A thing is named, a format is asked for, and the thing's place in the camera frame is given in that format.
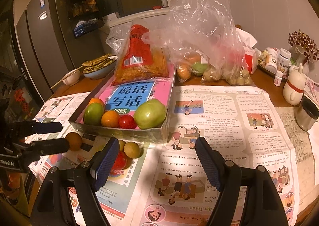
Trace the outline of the brown round fruit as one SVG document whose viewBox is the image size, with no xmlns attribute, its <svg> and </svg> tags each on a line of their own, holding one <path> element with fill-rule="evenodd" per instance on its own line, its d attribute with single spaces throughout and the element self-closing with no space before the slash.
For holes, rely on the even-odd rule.
<svg viewBox="0 0 319 226">
<path fill-rule="evenodd" d="M 69 132 L 65 139 L 69 142 L 70 151 L 79 151 L 82 146 L 82 137 L 76 132 Z"/>
</svg>

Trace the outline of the green apple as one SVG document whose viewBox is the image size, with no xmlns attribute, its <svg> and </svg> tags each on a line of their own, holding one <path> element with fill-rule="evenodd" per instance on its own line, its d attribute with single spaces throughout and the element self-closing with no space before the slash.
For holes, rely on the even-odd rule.
<svg viewBox="0 0 319 226">
<path fill-rule="evenodd" d="M 165 118 L 166 106 L 158 99 L 144 102 L 134 113 L 134 120 L 142 130 L 161 127 Z"/>
<path fill-rule="evenodd" d="M 87 125 L 100 125 L 101 118 L 104 114 L 104 106 L 99 103 L 91 103 L 85 109 L 83 123 Z"/>
</svg>

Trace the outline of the small orange tangerine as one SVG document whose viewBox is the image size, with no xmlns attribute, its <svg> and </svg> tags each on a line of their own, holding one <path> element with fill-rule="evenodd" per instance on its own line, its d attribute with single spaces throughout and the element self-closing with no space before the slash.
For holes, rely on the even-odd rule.
<svg viewBox="0 0 319 226">
<path fill-rule="evenodd" d="M 91 105 L 91 104 L 93 104 L 93 103 L 98 103 L 98 104 L 100 104 L 103 108 L 105 108 L 104 102 L 103 102 L 101 99 L 99 99 L 99 98 L 91 98 L 88 105 Z"/>
</svg>

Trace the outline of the small yellow longan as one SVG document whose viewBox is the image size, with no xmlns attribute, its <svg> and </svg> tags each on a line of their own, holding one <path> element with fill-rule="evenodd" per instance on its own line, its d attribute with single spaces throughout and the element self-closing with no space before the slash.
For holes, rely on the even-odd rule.
<svg viewBox="0 0 319 226">
<path fill-rule="evenodd" d="M 124 146 L 126 142 L 123 140 L 119 140 L 118 142 L 119 142 L 119 151 L 124 151 Z"/>
<path fill-rule="evenodd" d="M 132 159 L 139 158 L 141 155 L 141 149 L 135 142 L 127 142 L 123 148 L 124 153 Z"/>
</svg>

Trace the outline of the red cherry tomato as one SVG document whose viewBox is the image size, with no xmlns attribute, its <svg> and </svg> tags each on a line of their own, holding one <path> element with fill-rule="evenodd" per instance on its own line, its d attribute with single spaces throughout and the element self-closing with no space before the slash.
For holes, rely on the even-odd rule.
<svg viewBox="0 0 319 226">
<path fill-rule="evenodd" d="M 123 129 L 135 129 L 137 127 L 137 124 L 132 117 L 132 115 L 126 114 L 122 115 L 119 120 L 119 127 Z"/>
</svg>

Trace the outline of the small white bowl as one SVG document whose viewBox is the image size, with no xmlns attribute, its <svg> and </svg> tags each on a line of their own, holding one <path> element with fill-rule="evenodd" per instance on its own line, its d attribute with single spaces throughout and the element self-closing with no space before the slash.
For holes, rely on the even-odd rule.
<svg viewBox="0 0 319 226">
<path fill-rule="evenodd" d="M 62 82 L 65 85 L 72 86 L 79 81 L 80 75 L 81 75 L 81 72 L 79 69 L 72 70 L 62 77 Z"/>
</svg>

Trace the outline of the grey refrigerator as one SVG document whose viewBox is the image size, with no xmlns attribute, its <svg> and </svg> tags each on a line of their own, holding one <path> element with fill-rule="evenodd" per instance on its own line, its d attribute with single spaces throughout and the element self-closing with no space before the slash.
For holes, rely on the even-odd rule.
<svg viewBox="0 0 319 226">
<path fill-rule="evenodd" d="M 76 38 L 68 0 L 31 0 L 16 25 L 17 38 L 29 77 L 40 98 L 66 73 L 104 54 L 99 29 Z"/>
</svg>

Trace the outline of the pink Chinese workbook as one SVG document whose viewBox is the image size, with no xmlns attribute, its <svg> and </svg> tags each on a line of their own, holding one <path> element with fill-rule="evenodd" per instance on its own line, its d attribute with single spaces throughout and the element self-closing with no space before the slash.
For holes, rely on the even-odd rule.
<svg viewBox="0 0 319 226">
<path fill-rule="evenodd" d="M 106 111 L 115 110 L 120 115 L 133 115 L 141 104 L 151 99 L 158 99 L 168 107 L 175 81 L 174 64 L 169 63 L 168 70 L 168 78 L 152 78 L 116 86 L 112 84 L 114 72 L 111 71 L 83 100 L 69 118 L 69 122 L 74 127 L 84 127 L 85 109 L 93 98 L 103 101 Z"/>
</svg>

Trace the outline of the white rabbit figurine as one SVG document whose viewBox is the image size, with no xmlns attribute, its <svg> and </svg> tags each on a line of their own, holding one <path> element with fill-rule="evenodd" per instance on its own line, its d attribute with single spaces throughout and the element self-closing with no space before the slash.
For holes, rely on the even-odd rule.
<svg viewBox="0 0 319 226">
<path fill-rule="evenodd" d="M 295 67 L 289 72 L 288 79 L 283 88 L 283 97 L 291 105 L 296 106 L 300 103 L 306 83 L 306 77 L 303 73 L 303 65 Z"/>
</svg>

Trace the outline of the small white pill bottle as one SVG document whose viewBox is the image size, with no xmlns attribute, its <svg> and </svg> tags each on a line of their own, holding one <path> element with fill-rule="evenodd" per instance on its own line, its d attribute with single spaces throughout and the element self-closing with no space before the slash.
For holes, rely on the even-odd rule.
<svg viewBox="0 0 319 226">
<path fill-rule="evenodd" d="M 277 70 L 275 78 L 274 78 L 274 85 L 275 86 L 278 86 L 278 87 L 280 86 L 280 84 L 282 82 L 282 77 L 283 77 L 282 71 Z"/>
</svg>

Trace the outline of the dark storage shelf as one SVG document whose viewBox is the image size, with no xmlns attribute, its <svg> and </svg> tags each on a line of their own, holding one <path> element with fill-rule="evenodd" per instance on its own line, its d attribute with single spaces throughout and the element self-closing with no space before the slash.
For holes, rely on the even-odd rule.
<svg viewBox="0 0 319 226">
<path fill-rule="evenodd" d="M 98 0 L 68 0 L 69 19 L 76 38 L 104 25 Z"/>
</svg>

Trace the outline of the red white carton box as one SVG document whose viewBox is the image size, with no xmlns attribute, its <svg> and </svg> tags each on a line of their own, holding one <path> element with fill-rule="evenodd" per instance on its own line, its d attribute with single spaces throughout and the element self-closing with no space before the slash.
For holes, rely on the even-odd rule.
<svg viewBox="0 0 319 226">
<path fill-rule="evenodd" d="M 247 68 L 249 73 L 252 75 L 257 70 L 257 66 L 258 66 L 257 55 L 254 49 L 251 49 L 248 47 L 243 47 L 243 48 L 244 48 L 245 61 L 247 64 Z"/>
</svg>

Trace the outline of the white medicine bottle large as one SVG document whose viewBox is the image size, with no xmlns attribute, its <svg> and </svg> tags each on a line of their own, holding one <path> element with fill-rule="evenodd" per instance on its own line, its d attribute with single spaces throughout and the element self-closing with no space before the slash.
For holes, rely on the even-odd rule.
<svg viewBox="0 0 319 226">
<path fill-rule="evenodd" d="M 283 77 L 288 76 L 289 66 L 290 66 L 290 58 L 291 53 L 290 51 L 280 48 L 279 55 L 278 55 L 278 66 L 277 69 L 283 75 Z"/>
</svg>

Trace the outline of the dried flower bouquet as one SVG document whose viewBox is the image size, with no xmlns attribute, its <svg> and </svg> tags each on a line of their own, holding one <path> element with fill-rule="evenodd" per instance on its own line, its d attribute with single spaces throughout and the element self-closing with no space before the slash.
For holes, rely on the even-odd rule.
<svg viewBox="0 0 319 226">
<path fill-rule="evenodd" d="M 299 30 L 290 33 L 288 44 L 299 53 L 302 64 L 318 61 L 318 46 L 305 32 Z"/>
</svg>

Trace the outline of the large clear plastic bag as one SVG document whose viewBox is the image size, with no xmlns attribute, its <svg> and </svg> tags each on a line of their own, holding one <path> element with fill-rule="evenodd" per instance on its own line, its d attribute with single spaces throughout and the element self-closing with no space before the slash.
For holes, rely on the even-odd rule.
<svg viewBox="0 0 319 226">
<path fill-rule="evenodd" d="M 149 29 L 142 41 L 163 50 L 180 82 L 197 76 L 202 82 L 223 79 L 233 86 L 252 84 L 233 17 L 217 0 L 174 0 L 159 24 L 136 18 L 130 25 L 113 28 L 106 44 L 118 60 L 133 24 Z"/>
</svg>

